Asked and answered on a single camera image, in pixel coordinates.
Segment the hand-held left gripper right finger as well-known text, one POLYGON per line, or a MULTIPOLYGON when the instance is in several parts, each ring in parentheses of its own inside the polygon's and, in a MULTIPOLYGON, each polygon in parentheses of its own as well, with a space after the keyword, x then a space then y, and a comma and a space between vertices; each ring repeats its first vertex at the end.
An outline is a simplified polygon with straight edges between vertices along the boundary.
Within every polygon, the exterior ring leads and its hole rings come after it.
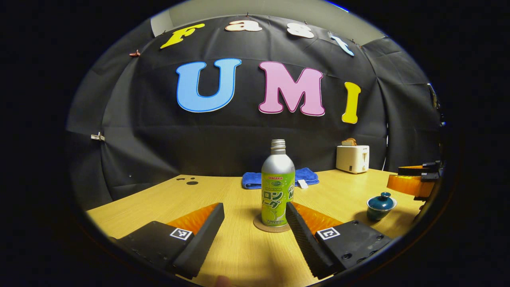
POLYGON ((317 279, 361 263, 392 241, 358 220, 342 223, 295 202, 286 204, 286 220, 317 279))

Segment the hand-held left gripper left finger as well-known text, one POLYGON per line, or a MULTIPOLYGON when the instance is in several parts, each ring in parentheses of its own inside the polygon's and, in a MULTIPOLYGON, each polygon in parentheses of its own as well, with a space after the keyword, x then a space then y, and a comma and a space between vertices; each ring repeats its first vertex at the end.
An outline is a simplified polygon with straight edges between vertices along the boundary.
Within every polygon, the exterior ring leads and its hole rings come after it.
POLYGON ((223 203, 197 209, 164 224, 153 220, 122 238, 110 240, 157 269, 193 279, 224 221, 223 203))

